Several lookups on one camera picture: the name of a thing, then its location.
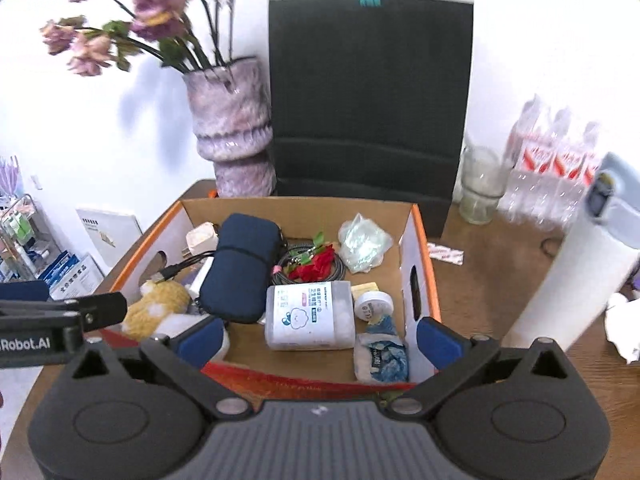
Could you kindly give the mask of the hamster plush toy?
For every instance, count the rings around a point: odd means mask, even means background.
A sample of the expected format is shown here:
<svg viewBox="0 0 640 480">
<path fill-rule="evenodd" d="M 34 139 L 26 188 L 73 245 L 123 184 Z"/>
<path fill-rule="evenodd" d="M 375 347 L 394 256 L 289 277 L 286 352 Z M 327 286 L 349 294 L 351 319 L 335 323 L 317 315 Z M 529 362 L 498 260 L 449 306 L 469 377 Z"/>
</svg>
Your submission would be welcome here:
<svg viewBox="0 0 640 480">
<path fill-rule="evenodd" d="M 128 307 L 120 324 L 125 336 L 142 341 L 165 335 L 175 354 L 197 368 L 226 357 L 230 349 L 226 323 L 211 314 L 191 312 L 192 298 L 183 285 L 147 281 L 140 292 L 141 298 Z"/>
</svg>

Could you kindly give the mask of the blue white snack packet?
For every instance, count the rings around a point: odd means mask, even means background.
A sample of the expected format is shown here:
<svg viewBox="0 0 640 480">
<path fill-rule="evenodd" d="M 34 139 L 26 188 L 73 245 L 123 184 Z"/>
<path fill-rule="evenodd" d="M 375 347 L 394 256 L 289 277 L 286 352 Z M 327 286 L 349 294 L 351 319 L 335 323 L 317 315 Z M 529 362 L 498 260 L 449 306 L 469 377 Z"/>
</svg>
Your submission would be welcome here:
<svg viewBox="0 0 640 480">
<path fill-rule="evenodd" d="M 407 349 L 390 315 L 369 323 L 356 335 L 354 371 L 358 382 L 368 385 L 408 382 Z"/>
</svg>

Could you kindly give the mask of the navy zipper pouch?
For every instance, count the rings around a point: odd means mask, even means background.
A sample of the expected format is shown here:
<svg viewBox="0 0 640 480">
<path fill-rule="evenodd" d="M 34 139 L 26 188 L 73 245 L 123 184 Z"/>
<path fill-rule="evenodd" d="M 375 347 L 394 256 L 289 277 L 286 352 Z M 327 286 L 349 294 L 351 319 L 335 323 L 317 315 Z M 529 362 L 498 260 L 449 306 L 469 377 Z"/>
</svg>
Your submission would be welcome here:
<svg viewBox="0 0 640 480">
<path fill-rule="evenodd" d="M 280 228 L 274 222 L 247 214 L 229 216 L 201 284 L 201 308 L 228 322 L 258 322 L 266 310 L 272 268 L 282 245 Z"/>
</svg>

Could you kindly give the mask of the white ribbed bottle cap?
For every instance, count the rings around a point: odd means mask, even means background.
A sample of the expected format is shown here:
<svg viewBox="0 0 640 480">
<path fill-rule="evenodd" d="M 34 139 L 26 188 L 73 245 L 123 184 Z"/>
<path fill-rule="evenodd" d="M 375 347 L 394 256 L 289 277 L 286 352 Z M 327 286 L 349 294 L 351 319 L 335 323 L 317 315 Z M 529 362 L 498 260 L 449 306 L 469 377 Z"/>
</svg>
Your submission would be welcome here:
<svg viewBox="0 0 640 480">
<path fill-rule="evenodd" d="M 355 300 L 354 311 L 356 317 L 361 321 L 376 323 L 381 318 L 393 315 L 393 298 L 386 292 L 380 292 L 379 290 L 363 292 Z"/>
</svg>

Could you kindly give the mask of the white power adapter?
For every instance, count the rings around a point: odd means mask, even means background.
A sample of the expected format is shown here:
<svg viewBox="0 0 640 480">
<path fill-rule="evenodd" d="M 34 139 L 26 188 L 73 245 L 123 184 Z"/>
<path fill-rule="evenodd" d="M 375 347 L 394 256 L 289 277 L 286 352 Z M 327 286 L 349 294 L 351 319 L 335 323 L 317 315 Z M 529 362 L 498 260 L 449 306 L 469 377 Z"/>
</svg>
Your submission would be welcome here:
<svg viewBox="0 0 640 480">
<path fill-rule="evenodd" d="M 217 250 L 219 236 L 212 222 L 203 222 L 186 233 L 186 253 L 184 258 L 198 256 L 213 257 Z"/>
</svg>

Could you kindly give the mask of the cotton swab plastic box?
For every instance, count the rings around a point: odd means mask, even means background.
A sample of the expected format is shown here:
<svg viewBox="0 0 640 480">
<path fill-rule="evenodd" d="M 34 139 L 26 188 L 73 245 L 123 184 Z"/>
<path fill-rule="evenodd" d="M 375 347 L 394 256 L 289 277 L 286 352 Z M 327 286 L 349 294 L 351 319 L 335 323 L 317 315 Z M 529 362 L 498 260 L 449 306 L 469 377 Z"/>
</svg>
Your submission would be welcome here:
<svg viewBox="0 0 640 480">
<path fill-rule="evenodd" d="M 271 350 L 354 348 L 352 284 L 330 281 L 272 285 L 267 290 L 265 340 Z"/>
</svg>

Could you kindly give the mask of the iridescent white bagged item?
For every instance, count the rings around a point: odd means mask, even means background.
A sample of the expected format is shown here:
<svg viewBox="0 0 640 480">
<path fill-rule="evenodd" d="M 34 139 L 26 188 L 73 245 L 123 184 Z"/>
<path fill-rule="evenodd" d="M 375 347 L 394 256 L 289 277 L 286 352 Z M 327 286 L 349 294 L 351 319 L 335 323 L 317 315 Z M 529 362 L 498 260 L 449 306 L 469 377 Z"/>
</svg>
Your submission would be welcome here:
<svg viewBox="0 0 640 480">
<path fill-rule="evenodd" d="M 368 273 L 383 263 L 394 240 L 373 220 L 356 214 L 338 230 L 338 255 L 351 274 Z"/>
</svg>

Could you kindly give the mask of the red artificial rose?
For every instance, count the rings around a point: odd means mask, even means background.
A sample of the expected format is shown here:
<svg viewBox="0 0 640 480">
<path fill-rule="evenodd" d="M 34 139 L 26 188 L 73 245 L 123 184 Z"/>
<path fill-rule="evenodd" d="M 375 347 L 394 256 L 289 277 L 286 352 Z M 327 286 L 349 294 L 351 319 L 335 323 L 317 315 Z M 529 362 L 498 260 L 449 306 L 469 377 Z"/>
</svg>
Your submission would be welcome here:
<svg viewBox="0 0 640 480">
<path fill-rule="evenodd" d="M 318 232 L 309 243 L 291 247 L 283 263 L 285 277 L 293 283 L 326 282 L 340 275 L 340 265 L 331 242 Z"/>
</svg>

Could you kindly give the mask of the white cream bottle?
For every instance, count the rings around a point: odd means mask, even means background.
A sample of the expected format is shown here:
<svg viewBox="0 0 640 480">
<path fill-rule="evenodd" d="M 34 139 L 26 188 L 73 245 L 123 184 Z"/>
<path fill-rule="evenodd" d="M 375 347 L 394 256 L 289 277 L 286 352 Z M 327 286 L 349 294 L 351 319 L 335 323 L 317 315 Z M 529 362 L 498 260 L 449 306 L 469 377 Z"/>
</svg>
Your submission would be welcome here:
<svg viewBox="0 0 640 480">
<path fill-rule="evenodd" d="M 193 299 L 198 299 L 198 297 L 200 296 L 201 287 L 206 279 L 206 276 L 210 268 L 213 265 L 213 262 L 214 262 L 213 257 L 206 258 L 203 262 L 203 265 L 200 267 L 200 270 L 198 270 L 198 273 L 195 274 L 195 278 L 193 282 L 188 287 L 189 294 Z"/>
</svg>

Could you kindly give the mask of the blue white floor packages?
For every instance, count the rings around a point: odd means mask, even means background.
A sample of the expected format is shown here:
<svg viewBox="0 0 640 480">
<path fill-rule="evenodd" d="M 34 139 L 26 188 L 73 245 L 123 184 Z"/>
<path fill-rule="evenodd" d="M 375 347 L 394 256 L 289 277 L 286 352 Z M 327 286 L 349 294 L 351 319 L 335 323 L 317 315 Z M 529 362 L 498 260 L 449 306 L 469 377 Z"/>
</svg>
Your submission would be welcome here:
<svg viewBox="0 0 640 480">
<path fill-rule="evenodd" d="M 64 300 L 92 295 L 104 275 L 90 255 L 79 258 L 66 250 L 38 278 L 47 283 L 53 300 Z"/>
</svg>

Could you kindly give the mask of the white thermos bottle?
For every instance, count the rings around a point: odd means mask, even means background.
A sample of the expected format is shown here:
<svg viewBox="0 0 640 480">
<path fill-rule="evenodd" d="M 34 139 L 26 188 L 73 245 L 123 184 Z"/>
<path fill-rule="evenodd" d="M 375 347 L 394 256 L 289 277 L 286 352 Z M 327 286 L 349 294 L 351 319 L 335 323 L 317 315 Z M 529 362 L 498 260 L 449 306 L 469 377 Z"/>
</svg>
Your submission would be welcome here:
<svg viewBox="0 0 640 480">
<path fill-rule="evenodd" d="M 639 259 L 639 173 L 608 153 L 550 269 L 502 344 L 546 337 L 569 349 L 604 311 Z"/>
</svg>

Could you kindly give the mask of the crumpled white tissue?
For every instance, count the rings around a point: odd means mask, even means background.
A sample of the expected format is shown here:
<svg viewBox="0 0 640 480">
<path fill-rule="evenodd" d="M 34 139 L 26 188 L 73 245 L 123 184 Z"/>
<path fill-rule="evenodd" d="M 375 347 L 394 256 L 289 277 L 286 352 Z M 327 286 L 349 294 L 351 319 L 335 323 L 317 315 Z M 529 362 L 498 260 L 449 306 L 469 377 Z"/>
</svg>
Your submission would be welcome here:
<svg viewBox="0 0 640 480">
<path fill-rule="evenodd" d="M 604 311 L 605 335 L 627 364 L 639 361 L 639 300 L 628 300 L 620 292 L 613 294 Z"/>
</svg>

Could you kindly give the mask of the clear drinking glass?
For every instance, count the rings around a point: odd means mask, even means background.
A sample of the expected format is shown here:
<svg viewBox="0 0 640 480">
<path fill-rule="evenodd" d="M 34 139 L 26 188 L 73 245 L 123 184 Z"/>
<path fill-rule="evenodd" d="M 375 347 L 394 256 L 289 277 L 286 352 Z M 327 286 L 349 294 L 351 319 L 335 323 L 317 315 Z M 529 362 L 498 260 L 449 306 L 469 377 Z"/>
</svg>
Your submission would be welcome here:
<svg viewBox="0 0 640 480">
<path fill-rule="evenodd" d="M 489 148 L 465 147 L 459 203 L 459 211 L 465 221 L 476 226 L 491 222 L 506 192 L 510 171 L 511 166 Z"/>
</svg>

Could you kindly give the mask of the black paper bag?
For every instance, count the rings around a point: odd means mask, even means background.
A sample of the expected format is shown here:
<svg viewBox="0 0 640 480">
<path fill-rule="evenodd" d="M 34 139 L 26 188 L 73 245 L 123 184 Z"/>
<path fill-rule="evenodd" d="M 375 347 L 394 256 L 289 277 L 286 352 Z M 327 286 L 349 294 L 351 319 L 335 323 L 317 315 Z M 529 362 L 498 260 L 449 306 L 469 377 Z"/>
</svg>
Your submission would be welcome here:
<svg viewBox="0 0 640 480">
<path fill-rule="evenodd" d="M 282 196 L 415 204 L 444 230 L 468 106 L 474 8 L 271 0 L 271 151 Z"/>
</svg>

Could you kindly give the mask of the dried pink flowers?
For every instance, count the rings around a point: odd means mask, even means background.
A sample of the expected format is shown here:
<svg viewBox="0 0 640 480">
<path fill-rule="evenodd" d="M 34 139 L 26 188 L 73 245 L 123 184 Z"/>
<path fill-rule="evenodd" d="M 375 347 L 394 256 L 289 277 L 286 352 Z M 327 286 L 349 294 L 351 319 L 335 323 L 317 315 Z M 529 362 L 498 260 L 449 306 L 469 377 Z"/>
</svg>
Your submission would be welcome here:
<svg viewBox="0 0 640 480">
<path fill-rule="evenodd" d="M 130 6 L 111 1 L 128 15 L 126 21 L 100 27 L 89 26 L 82 15 L 47 21 L 40 34 L 48 53 L 67 52 L 68 68 L 81 77 L 99 76 L 111 66 L 126 72 L 129 59 L 141 53 L 182 74 L 231 64 L 233 32 L 228 32 L 228 49 L 222 50 L 219 15 L 226 6 L 233 20 L 234 0 L 131 0 Z"/>
</svg>

